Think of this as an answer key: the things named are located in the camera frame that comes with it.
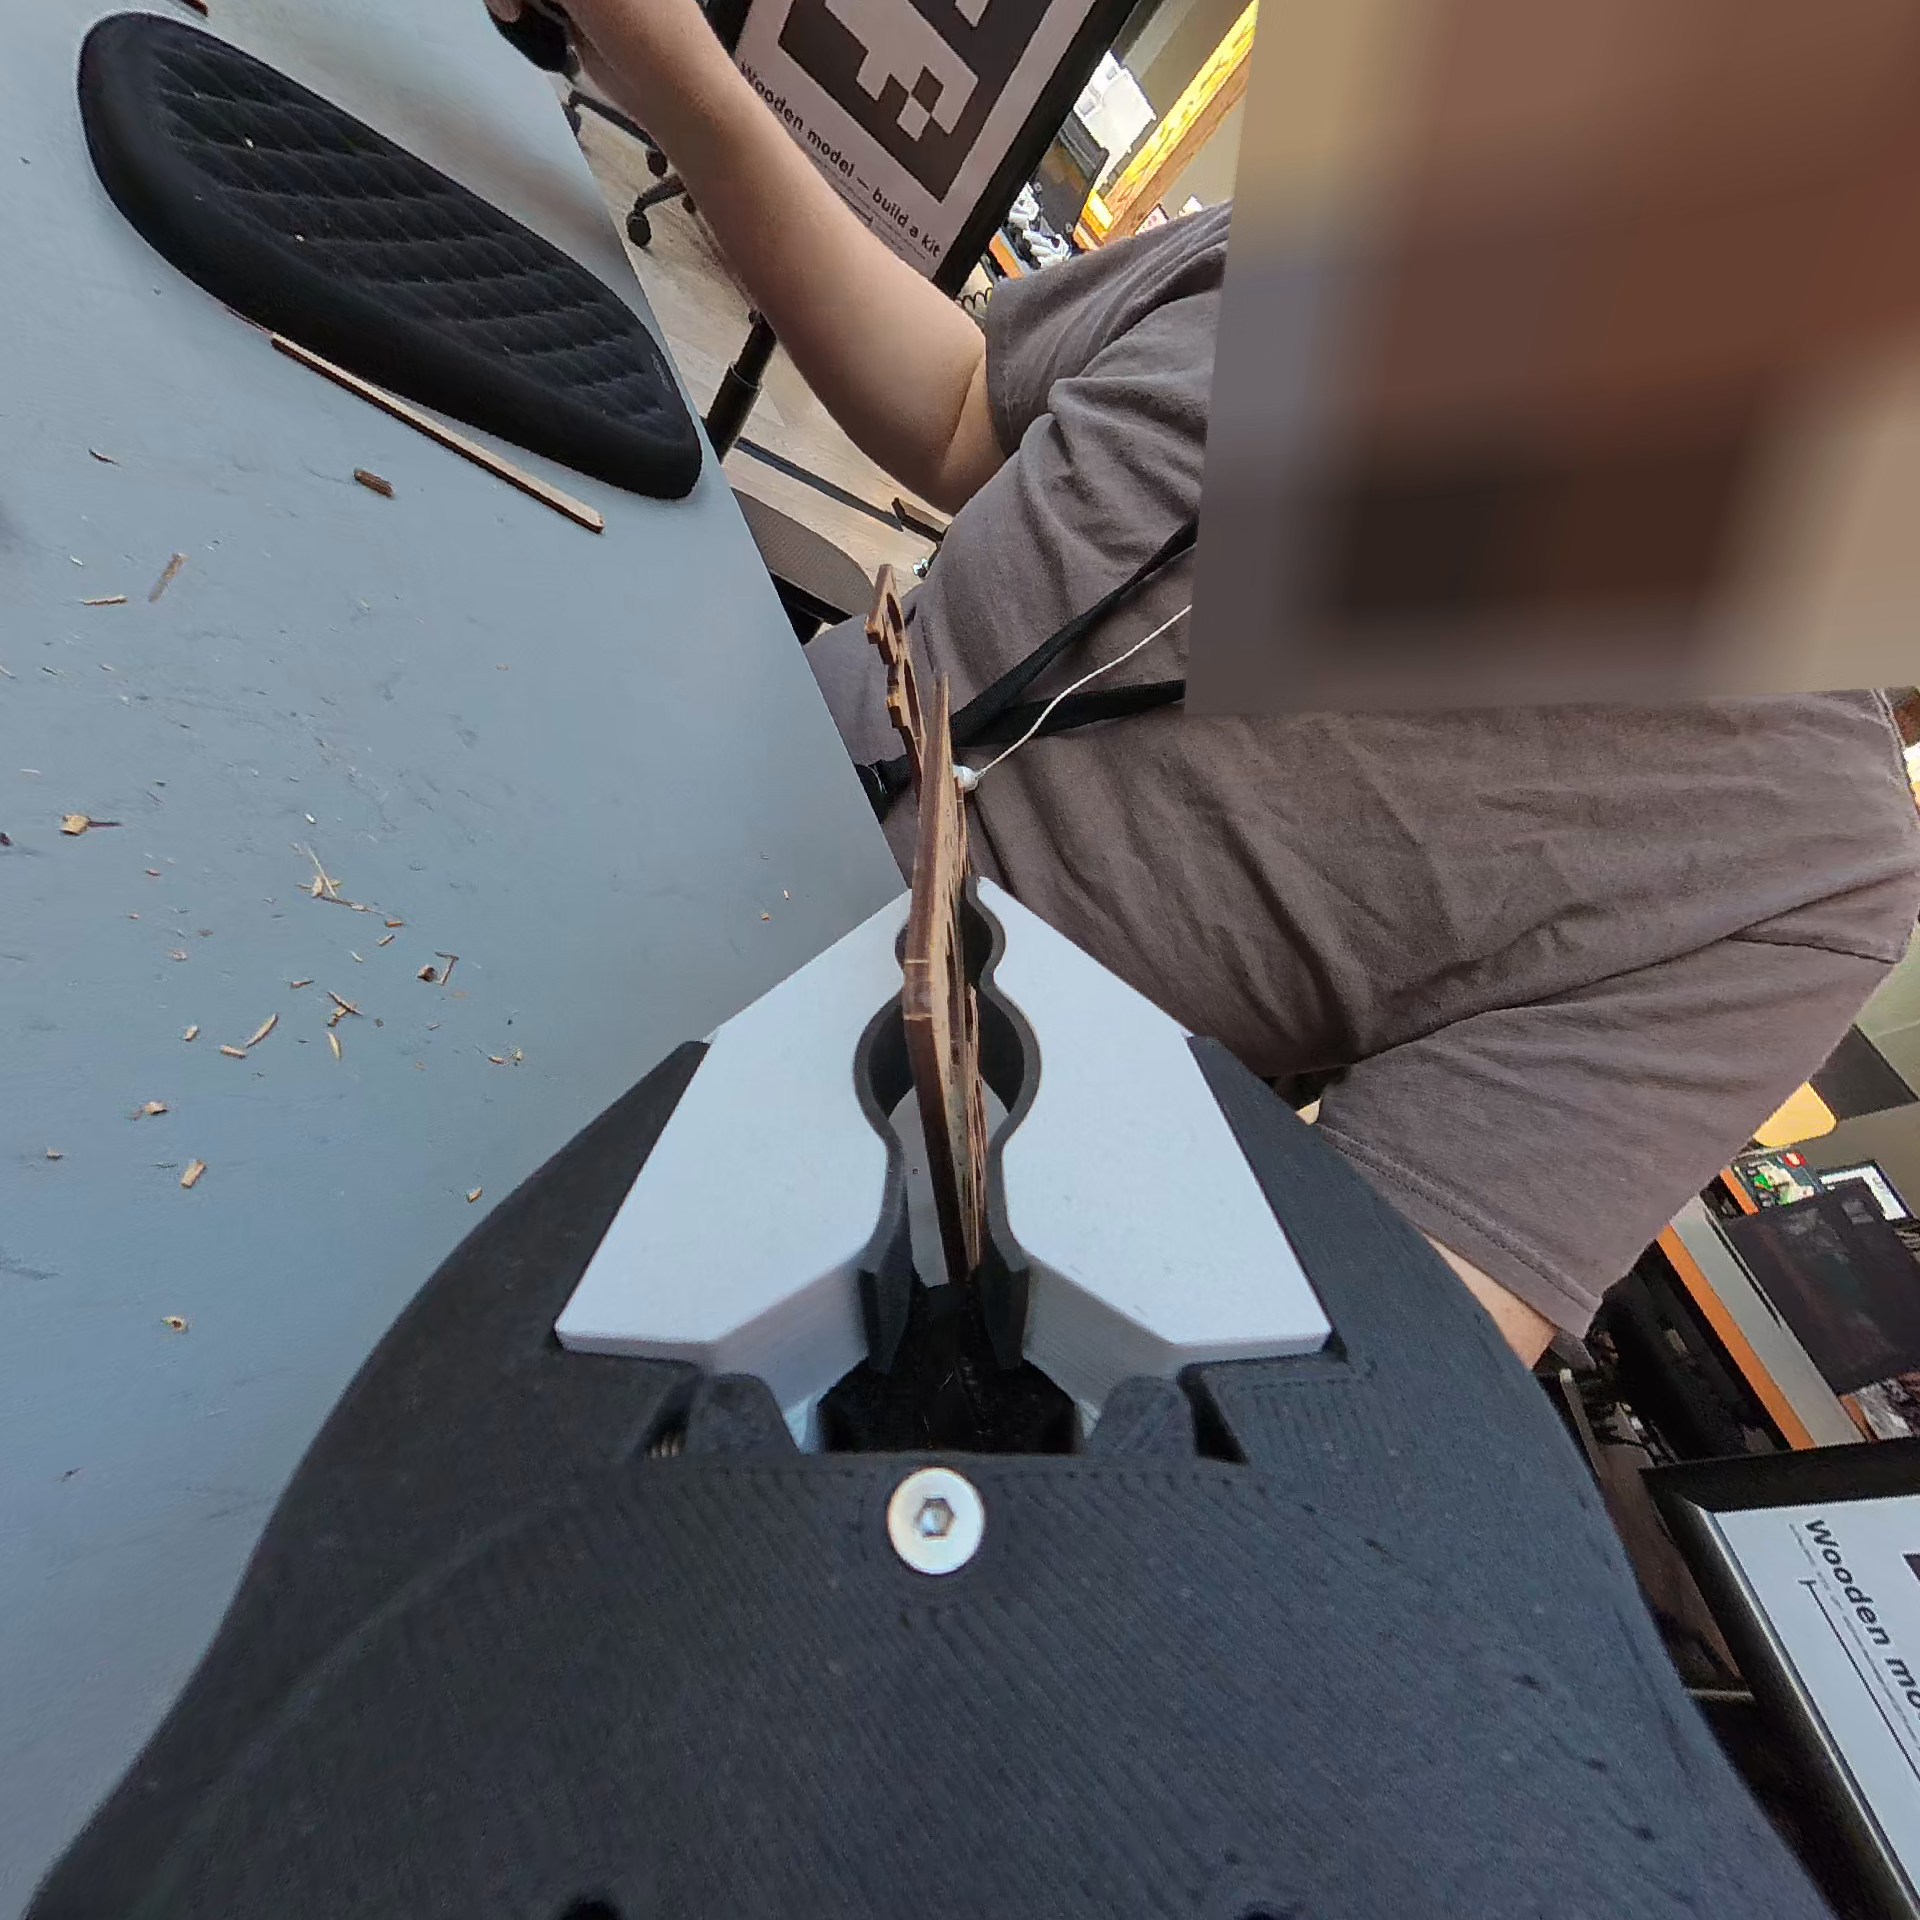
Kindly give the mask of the orange-edged desk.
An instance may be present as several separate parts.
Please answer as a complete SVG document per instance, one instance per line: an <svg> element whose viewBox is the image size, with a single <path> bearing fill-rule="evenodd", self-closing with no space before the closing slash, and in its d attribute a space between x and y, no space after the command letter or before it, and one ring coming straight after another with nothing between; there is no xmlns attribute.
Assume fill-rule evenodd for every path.
<svg viewBox="0 0 1920 1920"><path fill-rule="evenodd" d="M1788 1448L1916 1437L1916 1207L1878 1158L1750 1150L1652 1268Z"/></svg>

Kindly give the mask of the scattered wood chips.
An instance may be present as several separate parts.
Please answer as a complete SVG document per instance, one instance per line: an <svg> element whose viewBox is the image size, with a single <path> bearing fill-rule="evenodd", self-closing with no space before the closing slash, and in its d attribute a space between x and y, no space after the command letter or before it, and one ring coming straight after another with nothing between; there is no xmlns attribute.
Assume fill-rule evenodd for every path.
<svg viewBox="0 0 1920 1920"><path fill-rule="evenodd" d="M608 538L375 424L327 404L194 472L97 419L4 420L21 1371L357 1342L517 1157L527 709Z"/></svg>

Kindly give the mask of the person's right forearm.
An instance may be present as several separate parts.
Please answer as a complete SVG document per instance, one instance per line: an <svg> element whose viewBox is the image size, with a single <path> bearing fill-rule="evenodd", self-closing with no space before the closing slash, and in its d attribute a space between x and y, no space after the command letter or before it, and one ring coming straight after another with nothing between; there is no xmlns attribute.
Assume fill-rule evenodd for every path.
<svg viewBox="0 0 1920 1920"><path fill-rule="evenodd" d="M847 439L956 514L1002 467L988 336L828 186L693 2L570 2L592 82L678 168L732 274Z"/></svg>

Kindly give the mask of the person's grey shirt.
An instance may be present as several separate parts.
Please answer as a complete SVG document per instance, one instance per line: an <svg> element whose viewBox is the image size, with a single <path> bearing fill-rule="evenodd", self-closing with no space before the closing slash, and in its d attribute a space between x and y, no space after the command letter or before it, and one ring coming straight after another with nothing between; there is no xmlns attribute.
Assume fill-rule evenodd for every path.
<svg viewBox="0 0 1920 1920"><path fill-rule="evenodd" d="M1197 510L1231 205L1002 284L821 280L804 380L946 512L911 594L957 702ZM1876 690L1674 707L1180 703L1030 740L976 860L1264 1080L1428 1238L1585 1332L1822 1068L1916 926Z"/></svg>

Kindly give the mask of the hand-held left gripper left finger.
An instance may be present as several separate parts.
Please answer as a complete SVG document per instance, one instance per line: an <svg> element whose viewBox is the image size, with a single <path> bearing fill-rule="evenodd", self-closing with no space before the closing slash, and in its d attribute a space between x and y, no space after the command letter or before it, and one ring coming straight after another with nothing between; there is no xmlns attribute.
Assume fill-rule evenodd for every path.
<svg viewBox="0 0 1920 1920"><path fill-rule="evenodd" d="M695 1072L561 1307L570 1354L753 1376L802 1451L869 1351L857 1258L886 1148L855 1053L900 982L890 900L708 1035Z"/></svg>

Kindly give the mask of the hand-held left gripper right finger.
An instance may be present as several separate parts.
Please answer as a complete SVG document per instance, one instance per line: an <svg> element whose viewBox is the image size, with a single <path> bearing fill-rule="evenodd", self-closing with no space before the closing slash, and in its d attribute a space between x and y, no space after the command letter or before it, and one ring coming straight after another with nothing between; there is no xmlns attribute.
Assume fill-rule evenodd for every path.
<svg viewBox="0 0 1920 1920"><path fill-rule="evenodd" d="M978 896L1002 936L991 984L1039 1055L999 1162L1023 1356L1081 1432L1126 1381L1321 1354L1327 1315L1190 1034L997 883Z"/></svg>

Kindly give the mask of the laser-cut wooden parts sheet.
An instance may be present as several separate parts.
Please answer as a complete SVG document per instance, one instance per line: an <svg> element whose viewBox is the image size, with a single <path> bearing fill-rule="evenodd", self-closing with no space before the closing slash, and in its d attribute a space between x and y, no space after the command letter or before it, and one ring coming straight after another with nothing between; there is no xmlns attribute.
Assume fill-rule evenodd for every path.
<svg viewBox="0 0 1920 1920"><path fill-rule="evenodd" d="M542 475L526 471L517 461L506 459L503 453L494 450L480 439L468 436L458 428L441 420L438 415L432 415L416 402L404 400L377 387L375 382L367 382L361 375L335 365L327 357L289 338L284 338L277 332L268 332L268 340L281 357L285 357L295 365L316 372L334 389L372 404L378 413L410 428L413 432L418 432L418 436L441 446L444 450L454 453L471 467L492 472L509 490L537 500L557 517L565 517L569 523L586 531L590 535L602 535L608 531L606 517L597 507L576 499L576 493L569 493L561 486L544 479Z"/></svg>
<svg viewBox="0 0 1920 1920"><path fill-rule="evenodd" d="M972 867L965 795L952 760L950 686L934 678L929 693L921 690L903 598L888 567L878 574L866 636L885 666L885 707L900 733L917 798L898 1005L946 1277L965 1284L978 1268L984 1242L988 1106L965 932Z"/></svg>

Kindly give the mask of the black-white marker board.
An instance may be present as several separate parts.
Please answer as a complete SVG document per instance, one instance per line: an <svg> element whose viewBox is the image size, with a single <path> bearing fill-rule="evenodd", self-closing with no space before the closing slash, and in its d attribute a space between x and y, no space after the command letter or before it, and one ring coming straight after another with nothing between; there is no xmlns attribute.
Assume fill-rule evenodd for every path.
<svg viewBox="0 0 1920 1920"><path fill-rule="evenodd" d="M1645 1472L1880 1915L1918 1915L1918 1439Z"/></svg>
<svg viewBox="0 0 1920 1920"><path fill-rule="evenodd" d="M1126 2L733 4L733 59L860 223L942 295L1037 171Z"/></svg>

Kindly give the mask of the person's left forearm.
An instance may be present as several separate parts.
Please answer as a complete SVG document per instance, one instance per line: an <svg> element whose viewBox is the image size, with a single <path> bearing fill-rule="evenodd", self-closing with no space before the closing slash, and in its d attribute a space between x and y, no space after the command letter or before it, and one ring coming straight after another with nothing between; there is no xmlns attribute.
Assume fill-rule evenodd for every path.
<svg viewBox="0 0 1920 1920"><path fill-rule="evenodd" d="M1548 1356L1551 1342L1559 1335L1559 1326L1544 1312L1537 1312L1537 1307L1518 1296L1511 1287L1480 1271L1465 1255L1456 1253L1453 1247L1444 1246L1430 1235L1426 1238L1428 1246L1442 1258L1447 1268L1456 1276L1456 1280L1474 1296L1478 1307L1494 1324L1511 1354L1516 1354L1516 1358L1527 1368L1533 1368L1542 1359L1542 1356Z"/></svg>

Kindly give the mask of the black stand pole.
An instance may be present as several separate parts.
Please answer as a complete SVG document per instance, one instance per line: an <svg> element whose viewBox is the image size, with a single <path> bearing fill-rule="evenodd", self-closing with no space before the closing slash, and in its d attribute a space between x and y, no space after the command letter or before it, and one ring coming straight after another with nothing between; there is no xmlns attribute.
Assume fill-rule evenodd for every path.
<svg viewBox="0 0 1920 1920"><path fill-rule="evenodd" d="M761 396L761 382L775 360L776 347L778 340L772 324L758 308L752 308L749 332L733 360L719 375L704 413L704 432L718 461L732 453L745 423L752 419Z"/></svg>

